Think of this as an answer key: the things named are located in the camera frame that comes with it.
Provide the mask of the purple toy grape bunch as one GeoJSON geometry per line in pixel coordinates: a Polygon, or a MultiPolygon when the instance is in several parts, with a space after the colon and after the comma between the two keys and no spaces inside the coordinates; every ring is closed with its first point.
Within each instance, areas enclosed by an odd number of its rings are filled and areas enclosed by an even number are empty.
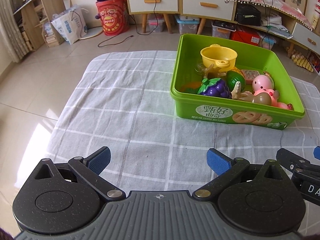
{"type": "Polygon", "coordinates": [[[203,79],[202,85],[197,93],[200,95],[213,96],[217,98],[232,98],[231,91],[229,90],[226,82],[221,78],[203,79]]]}

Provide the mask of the yellow toy pot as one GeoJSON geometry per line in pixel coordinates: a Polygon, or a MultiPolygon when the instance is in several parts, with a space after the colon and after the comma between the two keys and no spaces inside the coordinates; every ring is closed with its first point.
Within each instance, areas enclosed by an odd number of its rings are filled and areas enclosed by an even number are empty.
{"type": "Polygon", "coordinates": [[[202,63],[206,68],[211,65],[220,68],[220,72],[228,72],[235,66],[238,54],[231,48],[212,44],[200,51],[202,63]]]}

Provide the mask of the orange brown toy figure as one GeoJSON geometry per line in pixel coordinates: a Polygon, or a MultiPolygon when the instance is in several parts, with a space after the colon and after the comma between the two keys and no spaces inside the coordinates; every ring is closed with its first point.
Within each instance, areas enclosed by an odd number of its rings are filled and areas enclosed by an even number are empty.
{"type": "Polygon", "coordinates": [[[194,82],[190,82],[187,83],[185,85],[183,85],[180,88],[180,92],[181,93],[189,93],[189,94],[197,94],[199,91],[199,88],[202,86],[202,82],[201,81],[194,81],[194,82]]]}

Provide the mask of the tan splayed rubber toy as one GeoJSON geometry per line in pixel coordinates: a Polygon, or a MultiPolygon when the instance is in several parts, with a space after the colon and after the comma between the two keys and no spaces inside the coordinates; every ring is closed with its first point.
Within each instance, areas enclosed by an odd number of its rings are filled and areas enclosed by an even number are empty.
{"type": "Polygon", "coordinates": [[[226,76],[226,72],[221,72],[221,68],[215,66],[214,64],[210,65],[209,68],[205,68],[203,71],[204,79],[213,79],[213,78],[222,78],[226,76]]]}

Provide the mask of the tan rubber toy in box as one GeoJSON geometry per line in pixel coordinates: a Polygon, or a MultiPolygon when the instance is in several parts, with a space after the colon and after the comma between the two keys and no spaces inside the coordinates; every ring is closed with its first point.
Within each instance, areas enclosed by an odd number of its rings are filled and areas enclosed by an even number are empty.
{"type": "Polygon", "coordinates": [[[257,103],[262,105],[270,106],[272,104],[271,97],[268,93],[259,93],[257,95],[252,94],[251,92],[243,92],[238,96],[238,100],[257,103]]]}

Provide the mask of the white grey checked tablecloth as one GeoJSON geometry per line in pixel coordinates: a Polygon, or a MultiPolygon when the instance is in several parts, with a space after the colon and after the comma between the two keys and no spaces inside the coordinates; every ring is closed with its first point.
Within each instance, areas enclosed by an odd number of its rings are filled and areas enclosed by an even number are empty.
{"type": "Polygon", "coordinates": [[[286,148],[317,163],[319,90],[314,85],[293,80],[306,113],[282,131],[182,119],[170,96],[175,59],[174,51],[93,59],[55,125],[48,158],[65,163],[107,146],[111,162],[101,175],[125,192],[196,190],[215,177],[206,162],[210,148],[254,164],[286,148]]]}

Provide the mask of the pink pig toy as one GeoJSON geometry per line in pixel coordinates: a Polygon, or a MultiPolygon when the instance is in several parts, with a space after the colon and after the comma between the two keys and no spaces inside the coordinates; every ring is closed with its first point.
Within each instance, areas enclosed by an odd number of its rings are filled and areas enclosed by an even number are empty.
{"type": "Polygon", "coordinates": [[[291,103],[285,104],[278,101],[280,98],[280,93],[278,90],[274,89],[274,81],[269,74],[258,75],[252,81],[252,88],[254,96],[261,93],[266,93],[271,98],[271,106],[293,110],[293,105],[291,103]]]}

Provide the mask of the green toy fruit half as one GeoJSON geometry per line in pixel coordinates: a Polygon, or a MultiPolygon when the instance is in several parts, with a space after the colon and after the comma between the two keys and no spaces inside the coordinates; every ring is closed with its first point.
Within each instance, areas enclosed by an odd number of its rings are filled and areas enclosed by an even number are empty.
{"type": "Polygon", "coordinates": [[[227,83],[229,90],[233,90],[238,81],[240,82],[241,89],[244,89],[246,86],[246,81],[245,81],[244,76],[242,74],[240,74],[239,72],[235,72],[232,70],[227,72],[226,83],[227,83]]]}

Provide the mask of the green plastic cookie box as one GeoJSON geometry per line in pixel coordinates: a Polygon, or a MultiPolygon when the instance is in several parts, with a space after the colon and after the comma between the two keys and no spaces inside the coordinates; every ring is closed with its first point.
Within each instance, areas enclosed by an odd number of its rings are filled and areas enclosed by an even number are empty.
{"type": "Polygon", "coordinates": [[[285,129],[305,114],[274,52],[224,38],[180,37],[170,94],[185,119],[285,129]]]}

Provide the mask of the red box under shelf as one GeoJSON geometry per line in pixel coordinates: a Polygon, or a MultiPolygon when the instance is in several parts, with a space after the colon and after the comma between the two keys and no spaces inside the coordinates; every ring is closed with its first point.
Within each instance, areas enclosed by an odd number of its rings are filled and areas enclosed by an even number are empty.
{"type": "Polygon", "coordinates": [[[260,42],[260,35],[254,29],[237,25],[235,31],[231,33],[230,39],[253,46],[258,46],[260,42]]]}

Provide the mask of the low wooden drawer unit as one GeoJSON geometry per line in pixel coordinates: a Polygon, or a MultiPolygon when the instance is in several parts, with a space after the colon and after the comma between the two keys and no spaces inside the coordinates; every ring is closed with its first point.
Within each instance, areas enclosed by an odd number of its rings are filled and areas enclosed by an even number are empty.
{"type": "Polygon", "coordinates": [[[271,16],[280,16],[281,24],[288,30],[289,34],[278,34],[287,40],[295,42],[301,45],[305,49],[308,49],[319,55],[319,33],[313,30],[311,23],[306,17],[300,14],[297,10],[288,6],[286,3],[271,0],[236,0],[238,5],[252,5],[255,8],[261,10],[261,19],[266,18],[270,23],[271,16]]]}

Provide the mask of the white shopping bag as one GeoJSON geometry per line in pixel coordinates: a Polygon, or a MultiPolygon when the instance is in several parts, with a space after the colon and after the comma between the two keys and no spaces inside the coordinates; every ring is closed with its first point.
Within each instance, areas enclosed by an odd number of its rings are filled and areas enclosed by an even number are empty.
{"type": "Polygon", "coordinates": [[[82,8],[74,5],[60,14],[54,14],[51,24],[69,44],[74,44],[87,34],[82,8]]]}

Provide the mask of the clear storage bin blue lid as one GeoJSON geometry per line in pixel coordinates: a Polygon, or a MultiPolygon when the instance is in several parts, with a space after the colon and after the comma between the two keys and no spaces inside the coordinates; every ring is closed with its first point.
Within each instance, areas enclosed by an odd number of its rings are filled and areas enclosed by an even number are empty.
{"type": "Polygon", "coordinates": [[[181,16],[176,14],[175,20],[178,25],[180,35],[183,34],[197,34],[198,26],[200,23],[199,18],[181,16]]]}

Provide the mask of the red printed bucket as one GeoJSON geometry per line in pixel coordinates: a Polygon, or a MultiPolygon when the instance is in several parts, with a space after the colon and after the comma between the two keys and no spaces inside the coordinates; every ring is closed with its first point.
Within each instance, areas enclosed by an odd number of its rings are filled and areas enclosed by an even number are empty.
{"type": "Polygon", "coordinates": [[[96,2],[98,14],[106,36],[116,36],[129,29],[129,13],[126,0],[105,0],[96,2]]]}

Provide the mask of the wooden bookshelf at left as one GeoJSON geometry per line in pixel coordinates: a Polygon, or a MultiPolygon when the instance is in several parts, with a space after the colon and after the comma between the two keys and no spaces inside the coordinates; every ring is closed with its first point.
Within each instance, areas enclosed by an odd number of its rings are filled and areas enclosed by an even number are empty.
{"type": "Polygon", "coordinates": [[[25,0],[24,5],[14,14],[21,13],[22,35],[31,51],[39,49],[43,44],[55,47],[65,40],[53,27],[51,21],[55,14],[60,14],[66,9],[63,0],[25,0]],[[49,23],[52,32],[47,34],[44,25],[49,23]]]}

